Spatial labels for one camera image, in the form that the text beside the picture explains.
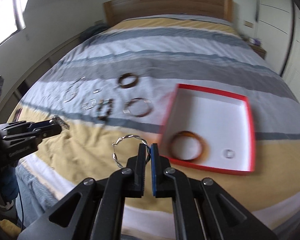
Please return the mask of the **purple tissue box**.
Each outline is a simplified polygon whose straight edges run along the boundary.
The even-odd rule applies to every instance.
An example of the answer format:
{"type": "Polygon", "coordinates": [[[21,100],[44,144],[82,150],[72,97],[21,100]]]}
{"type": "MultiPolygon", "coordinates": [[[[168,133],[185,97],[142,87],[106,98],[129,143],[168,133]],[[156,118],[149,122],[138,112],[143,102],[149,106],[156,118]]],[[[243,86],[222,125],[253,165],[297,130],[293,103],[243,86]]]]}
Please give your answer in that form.
{"type": "Polygon", "coordinates": [[[249,43],[250,44],[254,44],[256,46],[260,46],[261,45],[261,41],[258,38],[249,38],[249,43]]]}

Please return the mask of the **red jewelry box lid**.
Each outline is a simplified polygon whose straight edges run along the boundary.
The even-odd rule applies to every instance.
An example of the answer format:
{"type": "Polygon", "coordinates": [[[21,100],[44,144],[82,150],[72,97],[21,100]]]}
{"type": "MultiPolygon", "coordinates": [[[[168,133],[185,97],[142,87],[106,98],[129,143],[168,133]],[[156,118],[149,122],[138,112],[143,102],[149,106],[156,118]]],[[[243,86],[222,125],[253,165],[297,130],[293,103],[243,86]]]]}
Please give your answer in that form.
{"type": "Polygon", "coordinates": [[[162,122],[158,147],[161,155],[177,165],[226,174],[254,172],[255,131],[248,98],[220,89],[178,84],[162,122]],[[208,156],[194,162],[172,158],[168,141],[179,131],[203,137],[209,146],[208,156]]]}

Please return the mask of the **wooden headboard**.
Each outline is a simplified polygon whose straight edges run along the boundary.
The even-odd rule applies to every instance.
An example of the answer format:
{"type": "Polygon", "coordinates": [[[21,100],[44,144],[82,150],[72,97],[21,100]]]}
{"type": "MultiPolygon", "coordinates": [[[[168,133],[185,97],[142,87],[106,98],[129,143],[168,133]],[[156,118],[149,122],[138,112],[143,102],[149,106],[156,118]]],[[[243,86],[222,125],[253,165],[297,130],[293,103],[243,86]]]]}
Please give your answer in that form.
{"type": "Polygon", "coordinates": [[[135,17],[185,14],[234,21],[233,0],[111,0],[103,4],[106,21],[114,26],[135,17]]]}

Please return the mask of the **low wooden side shelf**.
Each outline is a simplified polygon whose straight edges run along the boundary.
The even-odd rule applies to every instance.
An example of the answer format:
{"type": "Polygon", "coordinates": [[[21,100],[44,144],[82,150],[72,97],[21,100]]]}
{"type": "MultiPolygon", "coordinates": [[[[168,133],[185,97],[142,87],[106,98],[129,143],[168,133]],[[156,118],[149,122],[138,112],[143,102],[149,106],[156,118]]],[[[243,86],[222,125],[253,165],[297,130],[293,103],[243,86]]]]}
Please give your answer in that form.
{"type": "Polygon", "coordinates": [[[16,105],[34,83],[69,51],[80,44],[80,35],[81,34],[73,36],[48,52],[21,76],[0,103],[0,122],[5,122],[9,119],[16,105]]]}

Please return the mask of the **wooden nightstand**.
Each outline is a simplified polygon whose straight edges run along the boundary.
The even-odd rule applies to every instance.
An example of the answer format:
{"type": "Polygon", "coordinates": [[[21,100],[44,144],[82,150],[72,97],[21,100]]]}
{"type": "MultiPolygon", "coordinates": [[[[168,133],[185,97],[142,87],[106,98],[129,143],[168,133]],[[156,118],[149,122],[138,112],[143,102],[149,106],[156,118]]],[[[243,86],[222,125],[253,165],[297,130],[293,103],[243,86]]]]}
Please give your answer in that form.
{"type": "Polygon", "coordinates": [[[257,54],[259,55],[262,59],[266,58],[267,52],[261,47],[257,46],[255,44],[248,43],[249,47],[257,54]]]}

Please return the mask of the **striped bed duvet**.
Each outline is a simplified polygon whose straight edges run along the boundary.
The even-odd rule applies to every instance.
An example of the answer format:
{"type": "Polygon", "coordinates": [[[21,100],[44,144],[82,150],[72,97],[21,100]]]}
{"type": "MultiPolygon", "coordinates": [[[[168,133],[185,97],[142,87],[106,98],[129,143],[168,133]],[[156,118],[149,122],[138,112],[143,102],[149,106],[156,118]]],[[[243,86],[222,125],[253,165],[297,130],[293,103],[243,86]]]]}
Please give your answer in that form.
{"type": "Polygon", "coordinates": [[[226,174],[171,163],[187,176],[210,177],[279,239],[300,239],[300,102],[225,20],[192,15],[131,18],[78,45],[22,97],[20,120],[60,116],[68,125],[19,161],[19,219],[30,226],[83,179],[108,177],[137,154],[141,139],[157,143],[178,84],[246,96],[255,131],[255,170],[226,174]],[[125,73],[135,87],[117,84],[125,73]],[[146,98],[149,115],[123,113],[146,98]]]}

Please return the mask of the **dark blue folded blanket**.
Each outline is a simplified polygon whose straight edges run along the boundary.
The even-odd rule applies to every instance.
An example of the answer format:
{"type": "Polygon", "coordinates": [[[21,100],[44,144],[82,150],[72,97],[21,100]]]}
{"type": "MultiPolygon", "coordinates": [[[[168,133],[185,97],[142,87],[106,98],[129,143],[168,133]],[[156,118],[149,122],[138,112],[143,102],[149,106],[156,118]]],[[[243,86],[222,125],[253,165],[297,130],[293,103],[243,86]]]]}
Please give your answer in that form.
{"type": "Polygon", "coordinates": [[[96,25],[89,27],[85,31],[83,31],[80,34],[79,40],[81,43],[83,43],[84,41],[88,40],[89,38],[108,30],[109,28],[110,28],[110,26],[107,23],[103,23],[103,22],[98,23],[96,25]]]}

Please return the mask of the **wall socket plate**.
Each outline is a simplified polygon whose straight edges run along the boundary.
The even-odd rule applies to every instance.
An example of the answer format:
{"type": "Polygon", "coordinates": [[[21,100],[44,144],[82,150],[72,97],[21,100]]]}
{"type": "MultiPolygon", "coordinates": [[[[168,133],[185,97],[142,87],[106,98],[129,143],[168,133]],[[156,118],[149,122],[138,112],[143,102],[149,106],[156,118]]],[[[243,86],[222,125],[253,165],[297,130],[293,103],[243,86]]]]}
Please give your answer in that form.
{"type": "Polygon", "coordinates": [[[244,21],[244,26],[249,27],[249,28],[253,28],[254,24],[249,22],[249,21],[244,21]]]}

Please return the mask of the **dark brown wooden bangle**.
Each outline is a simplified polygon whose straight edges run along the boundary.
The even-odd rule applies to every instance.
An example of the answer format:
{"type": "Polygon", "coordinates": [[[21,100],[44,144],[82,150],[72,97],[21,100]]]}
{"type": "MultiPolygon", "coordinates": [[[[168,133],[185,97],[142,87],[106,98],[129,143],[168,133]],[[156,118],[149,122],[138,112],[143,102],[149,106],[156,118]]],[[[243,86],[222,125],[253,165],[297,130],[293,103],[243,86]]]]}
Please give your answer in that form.
{"type": "Polygon", "coordinates": [[[118,78],[117,84],[120,88],[127,89],[135,87],[138,84],[138,81],[138,75],[134,73],[125,73],[118,78]]]}

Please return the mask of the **thin brown hoop bangle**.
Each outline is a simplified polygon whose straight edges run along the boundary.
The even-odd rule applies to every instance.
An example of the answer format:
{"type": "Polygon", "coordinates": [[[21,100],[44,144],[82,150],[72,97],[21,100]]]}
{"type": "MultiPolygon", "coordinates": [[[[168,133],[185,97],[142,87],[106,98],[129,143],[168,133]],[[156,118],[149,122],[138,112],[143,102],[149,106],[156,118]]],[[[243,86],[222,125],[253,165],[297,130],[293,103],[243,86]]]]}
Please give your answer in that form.
{"type": "Polygon", "coordinates": [[[123,113],[133,117],[141,118],[151,113],[153,107],[150,100],[146,98],[132,98],[125,102],[123,113]]]}

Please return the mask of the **amber tortoiseshell bangle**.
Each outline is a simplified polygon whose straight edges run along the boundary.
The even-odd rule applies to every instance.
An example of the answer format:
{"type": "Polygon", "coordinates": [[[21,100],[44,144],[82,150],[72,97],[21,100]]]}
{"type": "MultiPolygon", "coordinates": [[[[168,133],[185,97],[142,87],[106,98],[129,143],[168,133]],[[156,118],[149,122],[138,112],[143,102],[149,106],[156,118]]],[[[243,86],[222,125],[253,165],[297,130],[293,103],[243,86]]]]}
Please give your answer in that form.
{"type": "Polygon", "coordinates": [[[171,136],[167,150],[172,158],[186,162],[204,160],[209,154],[206,140],[191,131],[179,131],[171,136]]]}

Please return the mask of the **white wardrobe doors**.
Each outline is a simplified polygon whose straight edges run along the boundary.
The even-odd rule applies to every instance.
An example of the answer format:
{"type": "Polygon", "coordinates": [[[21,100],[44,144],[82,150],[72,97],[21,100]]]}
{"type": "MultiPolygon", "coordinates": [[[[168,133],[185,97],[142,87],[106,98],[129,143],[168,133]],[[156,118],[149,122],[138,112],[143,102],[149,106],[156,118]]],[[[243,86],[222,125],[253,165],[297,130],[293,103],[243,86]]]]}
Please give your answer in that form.
{"type": "Polygon", "coordinates": [[[300,10],[292,0],[257,0],[256,37],[266,61],[300,102],[300,10]]]}

